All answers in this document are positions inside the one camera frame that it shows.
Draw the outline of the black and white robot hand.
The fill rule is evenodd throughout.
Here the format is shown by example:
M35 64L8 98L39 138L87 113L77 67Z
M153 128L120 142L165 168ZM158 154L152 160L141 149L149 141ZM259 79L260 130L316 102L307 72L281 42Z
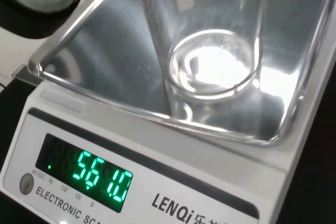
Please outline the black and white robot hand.
M54 33L80 0L1 0L1 27L28 39Z

